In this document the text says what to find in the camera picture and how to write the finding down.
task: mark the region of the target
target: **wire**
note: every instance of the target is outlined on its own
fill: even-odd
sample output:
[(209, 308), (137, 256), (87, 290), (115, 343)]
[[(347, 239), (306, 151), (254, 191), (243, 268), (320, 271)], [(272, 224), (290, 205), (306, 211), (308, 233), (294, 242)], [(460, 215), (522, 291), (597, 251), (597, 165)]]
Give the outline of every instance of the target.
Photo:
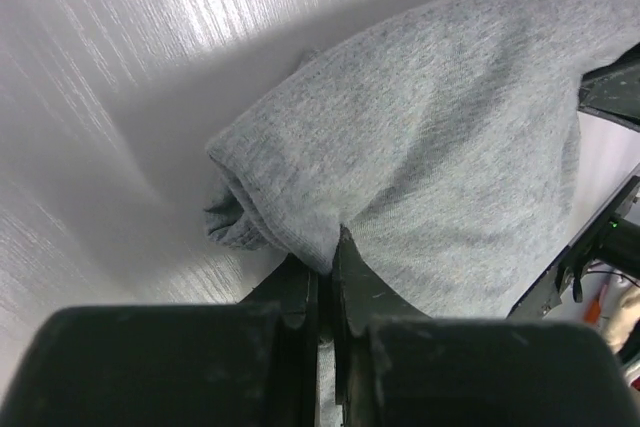
[(638, 287), (640, 289), (640, 284), (638, 283), (637, 280), (635, 280), (633, 277), (628, 276), (627, 274), (623, 274), (622, 272), (610, 272), (608, 270), (590, 270), (590, 271), (586, 272), (584, 275), (589, 275), (589, 274), (617, 275), (619, 277), (622, 277), (623, 279), (627, 279), (629, 282), (631, 282), (633, 285), (635, 285), (636, 287)]

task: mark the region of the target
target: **black mechanical device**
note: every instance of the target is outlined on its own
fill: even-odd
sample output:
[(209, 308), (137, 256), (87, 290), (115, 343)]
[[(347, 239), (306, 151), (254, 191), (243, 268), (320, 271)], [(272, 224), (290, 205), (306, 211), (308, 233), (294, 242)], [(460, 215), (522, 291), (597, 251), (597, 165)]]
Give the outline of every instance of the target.
[[(620, 75), (637, 77), (623, 60)], [(598, 108), (607, 69), (585, 77), (581, 109), (638, 128), (633, 109)], [(63, 310), (26, 353), (0, 427), (318, 425), (318, 345), (330, 341), (346, 426), (640, 427), (600, 337), (541, 320), (569, 288), (582, 300), (594, 260), (640, 278), (640, 227), (626, 219), (639, 189), (636, 169), (500, 322), (419, 312), (346, 229), (330, 276), (289, 256), (236, 305)], [(622, 355), (639, 351), (636, 328)]]

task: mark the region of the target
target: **gray cloth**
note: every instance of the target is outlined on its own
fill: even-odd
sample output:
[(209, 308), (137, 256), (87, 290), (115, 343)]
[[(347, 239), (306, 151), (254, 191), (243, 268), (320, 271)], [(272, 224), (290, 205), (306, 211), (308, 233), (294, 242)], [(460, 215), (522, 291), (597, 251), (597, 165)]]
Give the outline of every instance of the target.
[(566, 242), (581, 75), (640, 0), (440, 0), (318, 55), (214, 138), (208, 235), (330, 270), (340, 224), (434, 316), (504, 316)]

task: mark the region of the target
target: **orange object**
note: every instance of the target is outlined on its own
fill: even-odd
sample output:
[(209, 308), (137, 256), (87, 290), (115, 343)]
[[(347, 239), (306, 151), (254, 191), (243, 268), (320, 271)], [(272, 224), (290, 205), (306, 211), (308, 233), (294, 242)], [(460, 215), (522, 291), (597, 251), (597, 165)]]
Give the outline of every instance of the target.
[(597, 295), (595, 299), (589, 305), (589, 309), (587, 309), (586, 314), (584, 314), (584, 321), (587, 324), (595, 325), (600, 318), (600, 313), (602, 309), (600, 308), (600, 296)]

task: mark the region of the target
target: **white surface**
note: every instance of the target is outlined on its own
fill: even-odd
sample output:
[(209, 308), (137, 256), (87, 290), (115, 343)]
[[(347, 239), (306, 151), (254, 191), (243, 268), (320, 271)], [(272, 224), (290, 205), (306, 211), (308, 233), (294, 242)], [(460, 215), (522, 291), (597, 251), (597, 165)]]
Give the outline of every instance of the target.
[[(204, 240), (207, 139), (304, 50), (426, 1), (1, 0), (0, 391), (56, 309), (233, 301), (264, 277), (279, 254)], [(587, 130), (577, 220), (634, 142)]]

